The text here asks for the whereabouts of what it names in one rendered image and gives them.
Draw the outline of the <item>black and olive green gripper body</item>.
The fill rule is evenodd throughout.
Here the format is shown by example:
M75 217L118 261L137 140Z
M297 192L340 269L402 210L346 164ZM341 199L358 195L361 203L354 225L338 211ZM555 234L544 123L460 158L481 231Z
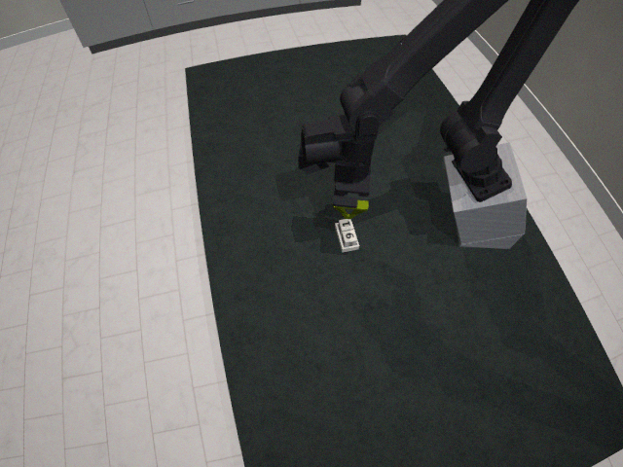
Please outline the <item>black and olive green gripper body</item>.
M357 208L358 198L345 197L348 193L368 197L370 193L371 158L366 162L350 162L343 154L342 158L355 165L353 183L335 182L333 205L340 207ZM370 163L370 166L369 166Z

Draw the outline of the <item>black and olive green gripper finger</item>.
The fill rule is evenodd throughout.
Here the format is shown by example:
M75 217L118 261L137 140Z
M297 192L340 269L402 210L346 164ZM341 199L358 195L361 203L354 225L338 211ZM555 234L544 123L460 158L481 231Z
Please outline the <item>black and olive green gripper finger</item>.
M334 206L333 207L335 209L337 209L345 219L352 219L353 217L355 217L357 214L360 214L362 212L365 212L368 210L368 204L369 201L366 200L359 200L357 202L357 208L349 208L349 207L340 207L340 206ZM346 209L354 209L350 214L347 214L347 212L345 211Z

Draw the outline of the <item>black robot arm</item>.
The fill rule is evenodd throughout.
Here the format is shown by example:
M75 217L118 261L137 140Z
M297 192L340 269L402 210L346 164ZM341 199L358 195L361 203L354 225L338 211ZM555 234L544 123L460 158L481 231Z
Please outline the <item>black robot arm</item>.
M309 175L330 167L332 161L336 163L334 181L352 184L355 165L341 154L351 162L370 160L379 126L394 114L392 109L507 1L443 0L388 54L343 89L344 115L302 126L299 168ZM512 187L495 147L502 138L497 130L578 1L531 0L481 87L440 126L445 152L453 153L452 164L479 202Z

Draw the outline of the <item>beige open-top tray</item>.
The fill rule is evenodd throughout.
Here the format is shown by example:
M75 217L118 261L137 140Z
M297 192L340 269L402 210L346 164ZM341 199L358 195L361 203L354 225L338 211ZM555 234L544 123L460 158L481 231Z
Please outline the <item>beige open-top tray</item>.
M340 243L340 246L341 246L342 253L359 249L358 240L356 242L356 245L349 246L349 247L344 247L343 242L342 242L342 237L340 235L340 231L339 231L339 228L338 228L338 224L339 223L335 223L335 230L336 230L336 233L337 233L337 237L339 239L339 243Z

